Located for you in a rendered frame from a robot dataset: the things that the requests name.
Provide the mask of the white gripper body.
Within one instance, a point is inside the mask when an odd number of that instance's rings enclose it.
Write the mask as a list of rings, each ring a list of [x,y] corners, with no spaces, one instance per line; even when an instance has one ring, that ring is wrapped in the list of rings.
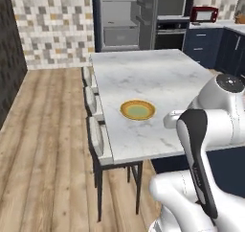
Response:
[[[176,123],[183,113],[183,110],[170,111],[163,119],[165,128],[176,128]]]

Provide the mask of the yellow plate with green centre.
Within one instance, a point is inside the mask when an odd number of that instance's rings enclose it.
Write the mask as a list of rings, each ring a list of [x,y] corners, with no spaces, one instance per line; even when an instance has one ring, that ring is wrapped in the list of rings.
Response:
[[[124,117],[130,120],[143,121],[153,117],[156,108],[150,102],[134,99],[122,103],[120,112]]]

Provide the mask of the marble dining counter navy base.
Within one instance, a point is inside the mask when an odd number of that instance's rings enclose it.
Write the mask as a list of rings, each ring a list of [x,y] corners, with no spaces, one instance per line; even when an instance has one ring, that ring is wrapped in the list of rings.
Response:
[[[91,61],[113,162],[150,159],[158,173],[185,170],[188,161],[177,133],[165,128],[163,119],[186,109],[213,73],[179,50],[95,53]],[[152,103],[153,117],[125,118],[121,105],[134,99]]]

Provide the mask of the grey fridge door with shelves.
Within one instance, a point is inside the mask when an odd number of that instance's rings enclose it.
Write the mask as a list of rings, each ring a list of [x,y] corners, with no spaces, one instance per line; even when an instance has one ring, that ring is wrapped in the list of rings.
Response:
[[[158,0],[137,1],[140,7],[140,13],[136,16],[136,19],[140,23],[139,47],[141,50],[152,48],[157,2]]]

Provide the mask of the grey fridge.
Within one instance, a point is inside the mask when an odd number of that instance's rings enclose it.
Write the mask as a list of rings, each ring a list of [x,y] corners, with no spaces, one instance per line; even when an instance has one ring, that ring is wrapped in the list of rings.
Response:
[[[134,51],[139,47],[138,0],[93,0],[95,50]]]

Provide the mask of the grey cushioned black-legged stool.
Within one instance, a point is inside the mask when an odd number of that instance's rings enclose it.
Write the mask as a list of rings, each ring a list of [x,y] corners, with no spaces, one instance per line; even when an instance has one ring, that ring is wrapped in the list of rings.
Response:
[[[114,164],[106,126],[100,125],[95,117],[87,117],[86,128],[89,151],[93,160],[95,188],[97,189],[98,221],[101,221],[102,173],[119,168],[127,168],[127,181],[130,181],[130,174],[133,174],[136,183],[136,214],[139,214],[143,162],[136,161]]]
[[[99,93],[95,76],[91,74],[86,66],[81,68],[82,81],[84,86],[90,86],[95,94]]]
[[[94,116],[99,122],[104,121],[100,97],[96,96],[90,86],[83,88],[84,104],[89,117]]]

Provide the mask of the navy base cupboards run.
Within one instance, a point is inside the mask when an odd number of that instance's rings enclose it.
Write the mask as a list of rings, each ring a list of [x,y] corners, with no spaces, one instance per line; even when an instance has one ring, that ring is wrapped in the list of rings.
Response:
[[[183,52],[205,68],[245,80],[245,24],[190,25]]]

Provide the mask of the black built-in oven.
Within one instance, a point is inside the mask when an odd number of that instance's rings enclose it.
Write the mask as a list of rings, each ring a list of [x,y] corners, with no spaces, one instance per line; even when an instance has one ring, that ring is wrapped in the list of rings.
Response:
[[[184,20],[158,20],[154,49],[181,50],[188,26],[189,22]]]

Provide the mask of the red toaster oven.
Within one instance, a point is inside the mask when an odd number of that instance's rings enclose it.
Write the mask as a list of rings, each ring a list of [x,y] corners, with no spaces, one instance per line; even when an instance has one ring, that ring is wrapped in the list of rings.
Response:
[[[193,7],[191,10],[191,22],[211,22],[214,23],[218,16],[218,8],[214,7]]]

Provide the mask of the steel microwave oven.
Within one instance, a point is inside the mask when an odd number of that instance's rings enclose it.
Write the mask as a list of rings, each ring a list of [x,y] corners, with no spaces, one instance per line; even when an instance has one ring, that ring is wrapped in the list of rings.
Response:
[[[193,0],[158,0],[159,20],[189,19]]]

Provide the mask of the brown wooden knife block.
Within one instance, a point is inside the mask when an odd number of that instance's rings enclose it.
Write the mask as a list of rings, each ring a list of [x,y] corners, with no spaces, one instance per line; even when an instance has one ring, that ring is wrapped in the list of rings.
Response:
[[[234,15],[235,24],[245,24],[245,5],[241,7]]]

